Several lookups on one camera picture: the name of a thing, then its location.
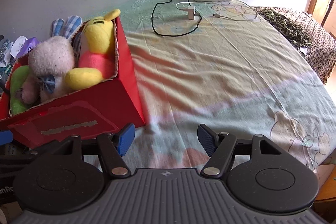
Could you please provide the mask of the purple tissue pack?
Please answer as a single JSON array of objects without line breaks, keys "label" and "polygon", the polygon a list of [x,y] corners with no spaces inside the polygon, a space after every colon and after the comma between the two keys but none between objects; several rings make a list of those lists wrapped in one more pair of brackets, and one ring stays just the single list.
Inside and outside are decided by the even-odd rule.
[{"label": "purple tissue pack", "polygon": [[29,52],[31,52],[39,43],[40,43],[40,41],[36,37],[26,39],[25,42],[23,43],[20,51],[17,54],[17,59],[19,59],[19,58],[25,56],[26,54],[28,54]]}]

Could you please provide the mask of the leopard print cloth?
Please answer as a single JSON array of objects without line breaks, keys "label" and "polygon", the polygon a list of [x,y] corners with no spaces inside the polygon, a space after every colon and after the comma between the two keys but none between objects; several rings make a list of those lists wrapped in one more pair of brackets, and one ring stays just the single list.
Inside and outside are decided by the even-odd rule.
[{"label": "leopard print cloth", "polygon": [[268,8],[261,9],[259,14],[276,28],[296,49],[311,47],[312,42],[308,34],[291,19]]}]

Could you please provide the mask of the beige plush bunny plaid ears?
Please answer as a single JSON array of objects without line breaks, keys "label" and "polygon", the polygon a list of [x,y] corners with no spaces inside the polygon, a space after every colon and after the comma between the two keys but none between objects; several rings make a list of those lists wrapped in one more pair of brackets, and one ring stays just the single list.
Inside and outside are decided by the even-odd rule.
[{"label": "beige plush bunny plaid ears", "polygon": [[29,53],[30,73],[37,77],[46,75],[55,77],[56,91],[53,99],[71,91],[65,82],[65,76],[75,67],[76,55],[71,39],[81,25],[82,18],[77,15],[72,15],[67,20],[55,19],[51,24],[50,38],[39,43]]}]

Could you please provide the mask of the white plush bunny purple bow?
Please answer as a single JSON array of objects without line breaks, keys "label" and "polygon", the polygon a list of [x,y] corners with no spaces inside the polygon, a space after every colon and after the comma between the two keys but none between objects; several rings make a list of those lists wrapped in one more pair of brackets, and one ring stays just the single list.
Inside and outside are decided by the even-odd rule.
[{"label": "white plush bunny purple bow", "polygon": [[55,91],[56,79],[53,75],[37,77],[30,73],[22,86],[21,98],[27,105],[38,101],[43,103],[53,99]]}]

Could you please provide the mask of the patterned brown cushion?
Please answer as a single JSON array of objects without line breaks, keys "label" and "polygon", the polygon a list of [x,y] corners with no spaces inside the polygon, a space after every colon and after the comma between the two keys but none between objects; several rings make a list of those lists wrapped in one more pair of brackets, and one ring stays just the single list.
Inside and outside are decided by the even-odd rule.
[{"label": "patterned brown cushion", "polygon": [[258,14],[261,9],[272,9],[302,27],[311,39],[310,48],[296,49],[326,84],[335,67],[335,39],[315,19],[304,11],[284,7],[253,6]]}]

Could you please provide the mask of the white usb charger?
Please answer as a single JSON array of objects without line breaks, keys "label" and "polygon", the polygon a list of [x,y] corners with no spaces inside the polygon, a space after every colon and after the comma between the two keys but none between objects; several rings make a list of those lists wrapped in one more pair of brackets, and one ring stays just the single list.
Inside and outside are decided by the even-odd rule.
[{"label": "white usb charger", "polygon": [[199,15],[198,12],[196,12],[195,6],[190,5],[187,8],[183,8],[183,11],[187,12],[187,16],[189,20],[195,20],[196,17],[201,19],[202,17]]}]

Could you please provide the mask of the pile of plastic packages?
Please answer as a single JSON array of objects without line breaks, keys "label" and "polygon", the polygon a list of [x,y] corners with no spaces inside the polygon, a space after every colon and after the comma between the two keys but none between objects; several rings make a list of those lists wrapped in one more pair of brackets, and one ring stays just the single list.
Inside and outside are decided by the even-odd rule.
[{"label": "pile of plastic packages", "polygon": [[18,58],[18,53],[26,41],[27,38],[25,36],[19,36],[15,42],[11,42],[8,38],[1,35],[1,94],[9,93],[5,85]]}]

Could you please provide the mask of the yellow tiger plush toy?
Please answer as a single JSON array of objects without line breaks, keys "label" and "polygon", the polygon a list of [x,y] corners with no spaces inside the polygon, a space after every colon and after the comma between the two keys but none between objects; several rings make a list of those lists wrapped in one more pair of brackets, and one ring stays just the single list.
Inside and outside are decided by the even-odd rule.
[{"label": "yellow tiger plush toy", "polygon": [[78,67],[65,76],[66,84],[72,90],[82,90],[99,84],[114,76],[116,66],[116,39],[114,20],[121,14],[114,9],[104,16],[96,16],[84,25]]}]

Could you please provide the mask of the red cardboard box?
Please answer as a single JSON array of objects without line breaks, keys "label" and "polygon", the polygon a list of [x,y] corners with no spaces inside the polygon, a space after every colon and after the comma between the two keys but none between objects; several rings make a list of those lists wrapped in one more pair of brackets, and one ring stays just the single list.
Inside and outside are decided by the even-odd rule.
[{"label": "red cardboard box", "polygon": [[114,20],[117,43],[116,78],[10,115],[10,96],[1,95],[1,130],[9,130],[30,148],[70,135],[92,139],[116,133],[127,123],[145,125],[133,61],[119,18]]}]

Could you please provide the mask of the green plush toy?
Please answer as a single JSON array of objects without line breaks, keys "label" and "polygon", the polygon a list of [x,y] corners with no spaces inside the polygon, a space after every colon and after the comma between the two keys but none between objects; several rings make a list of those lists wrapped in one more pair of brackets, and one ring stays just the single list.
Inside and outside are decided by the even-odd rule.
[{"label": "green plush toy", "polygon": [[21,98],[22,86],[29,76],[28,65],[15,69],[10,80],[10,115],[14,116],[28,110],[31,106],[23,102]]}]

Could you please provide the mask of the yellow green cartoon bedsheet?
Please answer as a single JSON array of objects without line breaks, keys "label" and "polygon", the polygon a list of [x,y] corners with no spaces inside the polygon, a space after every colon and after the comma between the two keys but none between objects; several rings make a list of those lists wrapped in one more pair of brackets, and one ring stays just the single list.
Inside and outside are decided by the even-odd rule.
[{"label": "yellow green cartoon bedsheet", "polygon": [[201,168],[206,124],[238,138],[262,134],[315,169],[335,163],[335,104],[297,50],[237,2],[137,0],[120,6],[146,124],[125,156],[130,168]]}]

